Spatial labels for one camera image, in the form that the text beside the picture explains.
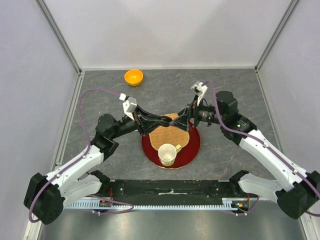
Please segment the black earbud charging case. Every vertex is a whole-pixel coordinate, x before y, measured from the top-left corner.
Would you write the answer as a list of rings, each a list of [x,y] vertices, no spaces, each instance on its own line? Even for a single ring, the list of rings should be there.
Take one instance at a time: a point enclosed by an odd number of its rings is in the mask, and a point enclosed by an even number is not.
[[[171,119],[171,118],[166,118],[166,119],[164,120],[164,126],[165,126],[165,127],[170,126],[170,125],[171,125],[171,122],[172,122],[172,119]]]

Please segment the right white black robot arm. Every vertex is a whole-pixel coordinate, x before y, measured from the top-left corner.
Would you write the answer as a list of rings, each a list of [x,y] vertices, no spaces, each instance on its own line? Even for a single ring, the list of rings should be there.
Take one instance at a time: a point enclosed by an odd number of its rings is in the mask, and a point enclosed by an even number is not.
[[[273,146],[254,123],[239,113],[232,92],[219,91],[213,100],[214,105],[206,106],[196,95],[170,125],[188,131],[190,119],[195,126],[199,122],[219,124],[227,139],[250,153],[275,177],[268,180],[242,170],[229,184],[230,193],[235,197],[249,193],[273,201],[292,219],[309,214],[320,199],[319,172],[308,172]]]

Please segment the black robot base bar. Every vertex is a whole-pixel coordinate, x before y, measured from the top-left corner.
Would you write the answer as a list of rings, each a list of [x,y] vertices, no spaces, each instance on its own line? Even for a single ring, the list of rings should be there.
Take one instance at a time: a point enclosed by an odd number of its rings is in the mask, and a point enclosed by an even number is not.
[[[123,198],[134,195],[158,196],[160,194],[204,195],[213,198],[243,197],[240,187],[233,182],[219,180],[134,180],[117,179],[103,183],[98,195]]]

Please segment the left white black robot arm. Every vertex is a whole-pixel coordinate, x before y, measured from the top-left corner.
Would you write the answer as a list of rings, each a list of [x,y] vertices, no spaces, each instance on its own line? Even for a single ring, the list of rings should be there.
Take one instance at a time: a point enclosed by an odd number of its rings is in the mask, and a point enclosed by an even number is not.
[[[113,155],[119,146],[115,138],[134,131],[144,136],[158,127],[169,127],[171,121],[168,116],[152,114],[139,106],[135,106],[132,111],[125,111],[121,120],[109,113],[101,115],[97,120],[95,136],[88,141],[83,151],[58,169],[45,175],[36,173],[31,177],[23,200],[29,210],[29,221],[48,225],[69,204],[89,195],[106,196],[110,185],[104,181],[104,175],[89,174],[84,179],[80,177]]]

